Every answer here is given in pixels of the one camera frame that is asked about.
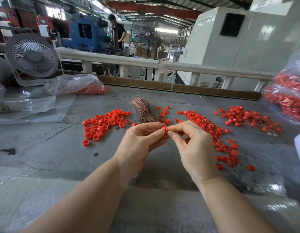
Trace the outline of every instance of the hand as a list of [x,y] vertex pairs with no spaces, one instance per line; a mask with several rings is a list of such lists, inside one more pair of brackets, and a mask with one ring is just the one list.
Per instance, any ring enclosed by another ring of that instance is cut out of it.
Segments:
[[124,182],[128,183],[140,172],[149,152],[166,143],[169,136],[163,126],[164,123],[142,123],[126,131],[114,155],[119,161]]
[[167,134],[179,149],[184,168],[195,183],[220,176],[210,134],[191,121],[171,125],[168,130]]

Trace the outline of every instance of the red steel beam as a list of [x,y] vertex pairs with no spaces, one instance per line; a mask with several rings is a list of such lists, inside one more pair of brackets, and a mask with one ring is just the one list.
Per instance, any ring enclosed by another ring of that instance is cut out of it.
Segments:
[[164,6],[148,6],[148,5],[134,3],[133,1],[125,1],[125,2],[108,1],[105,2],[105,4],[110,8],[117,9],[117,10],[136,11],[136,12],[143,10],[146,13],[154,13],[159,16],[170,15],[181,19],[184,18],[197,19],[198,15],[201,14],[200,11],[186,11],[186,10],[172,9]]

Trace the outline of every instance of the blue machine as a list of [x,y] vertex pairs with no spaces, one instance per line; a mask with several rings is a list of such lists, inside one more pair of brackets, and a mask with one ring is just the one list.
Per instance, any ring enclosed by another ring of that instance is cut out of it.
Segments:
[[61,39],[62,45],[78,50],[104,51],[110,42],[105,27],[108,22],[100,17],[74,13],[69,19],[71,38]]

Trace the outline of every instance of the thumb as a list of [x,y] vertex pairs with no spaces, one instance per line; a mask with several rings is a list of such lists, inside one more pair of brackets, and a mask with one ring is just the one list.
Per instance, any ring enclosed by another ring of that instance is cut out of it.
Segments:
[[170,136],[171,139],[173,139],[173,141],[175,141],[176,146],[178,147],[179,150],[184,148],[185,145],[187,144],[184,138],[180,136],[177,132],[168,131],[167,134],[168,136]]
[[157,131],[151,133],[148,136],[145,136],[145,140],[148,146],[156,143],[159,141],[164,135],[165,135],[165,130],[164,129],[158,129]]

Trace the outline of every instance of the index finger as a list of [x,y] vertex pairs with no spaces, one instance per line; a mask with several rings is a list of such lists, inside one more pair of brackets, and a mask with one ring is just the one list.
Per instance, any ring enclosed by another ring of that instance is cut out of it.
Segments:
[[193,137],[200,132],[201,128],[192,121],[185,121],[168,127],[172,132],[185,132],[189,137]]
[[136,129],[140,130],[142,133],[144,133],[144,132],[147,132],[148,130],[160,129],[163,126],[166,126],[166,124],[164,124],[164,123],[141,123],[141,124],[134,126],[134,128],[136,128]]

